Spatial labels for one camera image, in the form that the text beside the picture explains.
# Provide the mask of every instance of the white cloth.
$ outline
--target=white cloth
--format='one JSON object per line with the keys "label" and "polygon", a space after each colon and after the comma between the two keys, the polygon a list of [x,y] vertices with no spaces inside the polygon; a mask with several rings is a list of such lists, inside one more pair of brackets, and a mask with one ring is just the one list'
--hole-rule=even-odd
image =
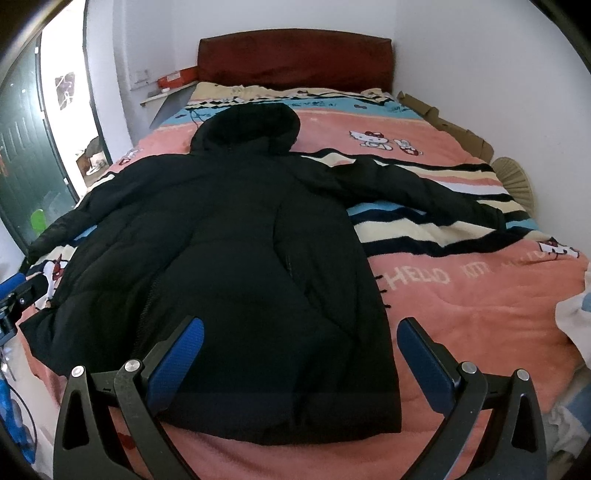
{"label": "white cloth", "polygon": [[585,273],[585,290],[556,305],[556,325],[581,352],[591,368],[591,264]]}
{"label": "white cloth", "polygon": [[545,420],[549,423],[544,426],[549,434],[548,458],[556,452],[569,452],[576,458],[591,433],[591,370],[582,366],[574,373]]}

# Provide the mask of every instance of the door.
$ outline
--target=door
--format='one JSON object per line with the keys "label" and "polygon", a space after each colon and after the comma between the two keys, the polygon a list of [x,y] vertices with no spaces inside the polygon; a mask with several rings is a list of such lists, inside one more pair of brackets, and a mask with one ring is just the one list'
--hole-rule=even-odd
{"label": "door", "polygon": [[0,215],[24,251],[37,237],[35,210],[50,224],[76,202],[41,109],[37,52],[34,40],[0,86]]}

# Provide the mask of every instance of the jacket zipper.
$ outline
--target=jacket zipper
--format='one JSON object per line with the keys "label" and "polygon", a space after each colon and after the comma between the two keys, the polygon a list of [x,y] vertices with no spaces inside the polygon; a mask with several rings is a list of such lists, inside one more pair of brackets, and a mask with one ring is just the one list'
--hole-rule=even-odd
{"label": "jacket zipper", "polygon": [[138,324],[135,328],[135,337],[134,337],[134,346],[131,349],[131,358],[137,358],[139,355],[139,343],[140,340],[143,338],[146,324],[145,318],[148,316],[148,312],[154,302],[154,297],[156,296],[156,287],[158,286],[158,279],[154,280],[150,285],[150,290],[148,291],[148,297],[146,298],[146,303],[144,308],[142,309],[142,313],[139,314]]}

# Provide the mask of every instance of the bed sheet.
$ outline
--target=bed sheet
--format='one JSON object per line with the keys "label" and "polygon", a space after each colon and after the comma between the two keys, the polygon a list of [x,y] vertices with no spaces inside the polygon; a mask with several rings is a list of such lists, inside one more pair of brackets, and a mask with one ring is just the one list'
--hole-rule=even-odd
{"label": "bed sheet", "polygon": [[[388,308],[400,376],[402,433],[333,445],[268,447],[165,426],[197,474],[204,480],[400,478],[442,420],[430,410],[396,347],[397,324],[407,316],[417,318],[458,360],[473,361],[482,371],[510,375],[525,368],[541,408],[550,411],[581,363],[577,348],[556,326],[555,308],[584,290],[588,260],[538,231],[488,165],[390,96],[375,90],[361,95],[310,89],[272,92],[199,84],[187,107],[140,141],[103,181],[146,156],[187,153],[201,121],[248,101],[284,102],[298,113],[301,131],[295,151],[312,152],[310,158],[329,166],[351,162],[352,154],[398,164],[499,208],[506,230],[453,219],[438,222],[425,212],[383,201],[349,209]],[[45,259],[54,261],[58,278],[67,266],[64,258],[57,250]],[[56,379],[32,358],[31,366],[59,401],[65,379]],[[113,417],[125,434],[117,411]],[[487,415],[481,417],[454,478],[475,452]],[[126,444],[132,446],[129,439]],[[127,453],[146,475],[137,451],[129,448]]]}

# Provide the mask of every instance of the hello kitty character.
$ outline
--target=hello kitty character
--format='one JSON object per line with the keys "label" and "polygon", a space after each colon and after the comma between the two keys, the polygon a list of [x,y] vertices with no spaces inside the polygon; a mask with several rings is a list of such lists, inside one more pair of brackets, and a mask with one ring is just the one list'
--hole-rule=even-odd
{"label": "hello kitty character", "polygon": [[418,157],[419,155],[423,154],[423,152],[414,148],[408,140],[394,140],[394,141],[400,147],[400,150],[402,150],[404,153],[407,153],[409,155],[414,155],[415,157]]}
{"label": "hello kitty character", "polygon": [[578,250],[558,243],[556,238],[553,237],[549,240],[546,240],[545,242],[538,242],[538,245],[540,246],[540,250],[542,250],[542,252],[557,255],[570,255],[574,258],[580,257],[580,252]]}
{"label": "hello kitty character", "polygon": [[367,131],[365,133],[360,133],[349,131],[349,133],[355,140],[363,142],[361,144],[362,147],[379,148],[380,150],[392,150],[392,147],[387,144],[389,140],[385,138],[380,132]]}

